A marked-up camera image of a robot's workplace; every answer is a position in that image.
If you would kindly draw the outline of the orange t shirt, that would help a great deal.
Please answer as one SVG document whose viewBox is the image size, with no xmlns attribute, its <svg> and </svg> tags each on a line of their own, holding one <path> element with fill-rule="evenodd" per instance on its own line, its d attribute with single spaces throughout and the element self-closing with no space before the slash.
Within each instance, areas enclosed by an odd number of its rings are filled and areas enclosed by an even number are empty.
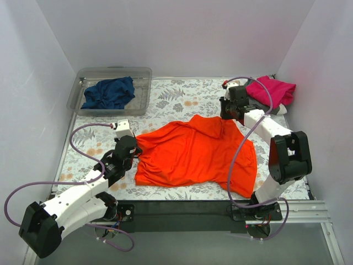
<svg viewBox="0 0 353 265">
<path fill-rule="evenodd" d="M 138 186 L 180 187 L 215 182 L 250 198 L 257 175 L 255 147 L 232 120 L 194 115 L 137 137 Z"/>
</svg>

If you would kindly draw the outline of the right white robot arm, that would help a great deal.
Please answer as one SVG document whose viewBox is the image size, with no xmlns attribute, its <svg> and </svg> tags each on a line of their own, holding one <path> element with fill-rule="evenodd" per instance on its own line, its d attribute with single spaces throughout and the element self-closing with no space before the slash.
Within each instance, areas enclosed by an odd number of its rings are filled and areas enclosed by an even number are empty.
<svg viewBox="0 0 353 265">
<path fill-rule="evenodd" d="M 231 200 L 236 207 L 249 209 L 251 216 L 260 220 L 270 212 L 269 205 L 276 203 L 291 184 L 312 172 L 308 137 L 302 131 L 283 127 L 263 110 L 251 105 L 244 86 L 231 83 L 224 84 L 223 88 L 226 92 L 220 98 L 221 118 L 240 122 L 270 148 L 269 176 L 252 194 L 249 205 Z"/>
</svg>

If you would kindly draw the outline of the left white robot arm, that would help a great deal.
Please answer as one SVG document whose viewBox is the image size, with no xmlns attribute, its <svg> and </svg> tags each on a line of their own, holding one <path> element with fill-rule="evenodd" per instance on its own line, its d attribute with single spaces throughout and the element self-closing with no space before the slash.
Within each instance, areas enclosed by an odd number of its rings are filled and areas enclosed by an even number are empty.
<svg viewBox="0 0 353 265">
<path fill-rule="evenodd" d="M 123 136 L 115 142 L 115 148 L 104 154 L 82 184 L 26 208 L 19 236 L 39 258 L 51 255 L 67 235 L 83 225 L 121 216 L 118 201 L 107 190 L 131 169 L 134 157 L 142 151 L 134 136 Z"/>
</svg>

